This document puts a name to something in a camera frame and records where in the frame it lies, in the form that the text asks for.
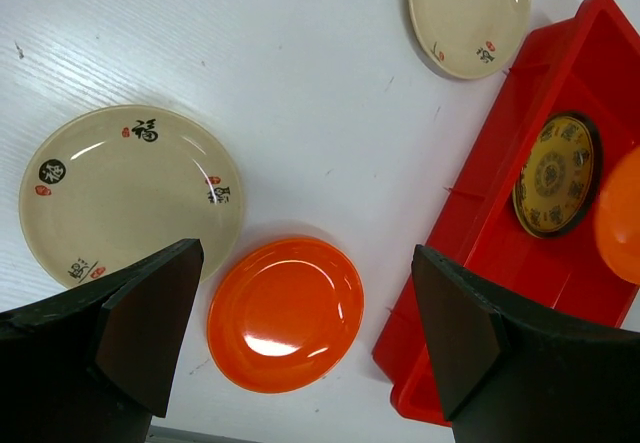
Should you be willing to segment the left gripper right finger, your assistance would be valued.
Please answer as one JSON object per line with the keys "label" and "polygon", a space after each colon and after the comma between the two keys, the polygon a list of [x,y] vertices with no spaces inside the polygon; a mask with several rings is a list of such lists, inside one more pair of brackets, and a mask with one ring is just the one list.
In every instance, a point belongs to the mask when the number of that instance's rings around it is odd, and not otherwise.
{"label": "left gripper right finger", "polygon": [[545,307],[428,246],[412,278],[456,441],[638,441],[638,333]]}

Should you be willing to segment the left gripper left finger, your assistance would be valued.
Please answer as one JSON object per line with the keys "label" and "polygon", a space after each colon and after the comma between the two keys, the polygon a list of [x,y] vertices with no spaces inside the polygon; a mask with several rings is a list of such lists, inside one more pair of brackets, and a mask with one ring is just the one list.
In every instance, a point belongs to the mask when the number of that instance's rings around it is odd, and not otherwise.
{"label": "left gripper left finger", "polygon": [[203,262],[183,239],[3,312],[2,441],[144,441],[167,413]]}

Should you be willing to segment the yellow patterned plate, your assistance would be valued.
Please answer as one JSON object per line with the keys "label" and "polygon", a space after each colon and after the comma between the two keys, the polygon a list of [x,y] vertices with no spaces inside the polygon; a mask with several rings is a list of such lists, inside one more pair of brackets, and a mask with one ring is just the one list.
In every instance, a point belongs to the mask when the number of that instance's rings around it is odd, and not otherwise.
{"label": "yellow patterned plate", "polygon": [[586,218],[603,172],[603,145],[584,113],[552,115],[536,137],[512,190],[516,216],[536,238],[557,238]]}

